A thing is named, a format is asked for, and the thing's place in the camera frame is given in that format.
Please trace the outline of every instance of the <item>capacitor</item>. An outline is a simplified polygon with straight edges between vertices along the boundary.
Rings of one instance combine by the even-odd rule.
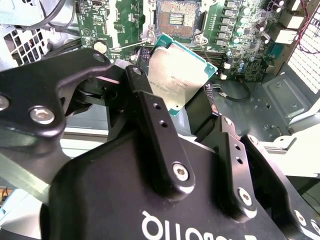
[[[249,15],[251,10],[250,8],[248,8],[247,6],[244,6],[242,9],[241,9],[241,12],[243,12],[244,15]]]
[[[245,62],[241,60],[239,62],[239,67],[243,69],[245,67]]]
[[[272,9],[276,12],[276,13],[280,13],[281,11],[281,7],[277,6],[277,5],[273,5]]]
[[[244,16],[241,16],[241,17],[239,17],[239,22],[241,24],[246,24],[248,22],[248,18],[244,17]]]
[[[233,42],[234,44],[238,44],[238,43],[240,42],[240,39],[235,36],[235,37],[232,38],[232,42]]]
[[[269,43],[269,39],[268,38],[266,38],[265,36],[261,36],[261,40],[262,40],[262,42],[264,43],[264,44],[268,44]]]
[[[257,24],[255,26],[255,29],[257,29],[259,32],[263,32],[265,30],[264,26],[260,25],[260,24]]]
[[[274,1],[274,3],[278,4],[280,7],[285,4],[284,0],[273,0],[273,1]]]
[[[237,27],[235,28],[235,31],[236,31],[236,33],[237,33],[238,35],[242,35],[242,34],[244,33],[244,29],[243,29],[242,27],[240,27],[240,26],[237,26]]]
[[[232,55],[233,55],[230,48],[228,48],[228,50],[225,52],[225,54],[226,54],[227,56],[229,56],[229,57],[232,57]]]

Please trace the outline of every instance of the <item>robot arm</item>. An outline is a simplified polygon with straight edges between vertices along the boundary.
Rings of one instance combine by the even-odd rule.
[[[43,202],[43,240],[320,239],[256,138],[219,114],[201,144],[178,137],[138,67],[85,48],[0,79],[0,174]],[[107,107],[108,142],[70,160],[66,116],[91,104]]]

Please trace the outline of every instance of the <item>black cable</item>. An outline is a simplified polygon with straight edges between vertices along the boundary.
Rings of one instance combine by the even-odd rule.
[[[21,27],[27,31],[40,29],[41,27],[50,23],[60,13],[65,3],[66,3],[66,0],[59,0],[59,2],[54,7],[54,9],[50,12],[48,16],[45,16],[43,20],[31,26],[21,26]]]
[[[315,200],[315,202],[316,202],[317,204],[319,204],[319,206],[320,206],[320,202],[318,202],[318,200],[317,200],[314,196],[310,195],[310,194],[307,193],[307,192],[305,192],[305,194],[307,194],[310,198],[313,198],[313,200]]]
[[[60,25],[54,25],[51,22],[49,22],[49,26],[55,28],[55,30],[62,30],[62,29],[67,29],[68,27],[71,26],[71,24],[74,22],[75,19],[75,15],[76,15],[76,0],[72,0],[73,1],[73,5],[72,5],[72,15],[71,15],[71,19],[70,21],[64,25],[64,26],[60,26]]]
[[[243,98],[233,98],[233,97],[230,97],[230,96],[226,96],[225,98],[230,100],[230,101],[233,101],[233,102],[243,102],[243,101],[248,100],[251,97],[250,89],[247,87],[247,85],[244,82],[240,82],[240,84],[243,86],[244,90],[247,93],[247,95],[245,97],[243,97]]]
[[[43,14],[44,14],[44,17],[46,18],[46,10],[43,6],[43,4],[40,2],[40,6],[41,6],[41,9],[43,11]],[[48,23],[52,28],[54,28],[54,30],[57,32],[57,33],[65,33],[65,34],[70,34],[70,35],[73,35],[73,36],[77,36],[77,37],[80,37],[80,33],[79,31],[76,31],[76,30],[72,30],[72,29],[68,29],[68,27],[71,26],[71,24],[74,22],[74,19],[75,19],[75,15],[76,15],[76,1],[73,0],[73,9],[72,9],[72,16],[71,16],[71,19],[70,21],[64,25],[64,26],[60,26],[60,25],[54,25],[52,23]],[[50,31],[50,27],[47,27],[47,26],[43,26],[42,29],[44,30],[47,30],[47,31]]]
[[[77,36],[77,37],[80,37],[80,32],[79,31],[76,31],[76,30],[72,30],[72,29],[55,29],[56,32],[58,33],[65,33],[65,34],[70,34],[70,35],[73,35],[73,36]]]
[[[50,52],[48,52],[46,55],[43,56],[44,59],[52,58],[54,56],[66,53],[68,51],[80,48],[82,46],[81,39],[73,40],[71,42],[68,42]]]

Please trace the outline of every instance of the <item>screw hole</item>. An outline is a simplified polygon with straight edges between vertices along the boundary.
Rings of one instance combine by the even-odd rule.
[[[163,121],[163,120],[161,120],[159,123],[160,123],[160,125],[161,125],[162,127],[164,127],[164,128],[167,128],[167,127],[168,127],[168,124],[165,123],[165,121]]]
[[[108,100],[114,100],[116,99],[118,96],[117,92],[116,91],[108,91],[106,94],[105,94],[105,98],[108,99]]]
[[[153,104],[153,107],[154,107],[155,109],[158,109],[158,110],[161,109],[161,107],[160,107],[158,104],[156,104],[156,103]]]
[[[98,54],[98,53],[93,54],[93,57],[94,57],[96,60],[98,60],[99,62],[101,62],[101,63],[104,63],[104,62],[105,62],[104,57],[101,56],[101,55]]]
[[[244,164],[244,162],[239,157],[236,157],[235,159],[238,161],[238,163]]]

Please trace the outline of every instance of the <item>metal bracket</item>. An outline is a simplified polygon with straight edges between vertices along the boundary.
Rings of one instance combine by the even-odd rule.
[[[233,122],[221,115],[216,119],[213,131],[201,143],[219,155],[222,208],[235,221],[243,223],[257,215],[257,200],[246,149],[238,138]]]
[[[288,239],[305,238],[319,240],[317,231],[318,215],[302,199],[286,176],[268,156],[263,145],[250,135],[243,136],[241,141],[246,147],[249,162],[253,168],[261,169],[256,175],[254,187],[267,188],[271,193],[272,219]]]
[[[129,119],[135,118],[156,153],[157,167],[152,167],[156,189],[167,198],[181,200],[193,191],[196,180],[165,102],[152,94],[147,75],[141,69],[129,65],[125,74],[123,84],[131,96],[109,130],[109,137],[116,138]]]

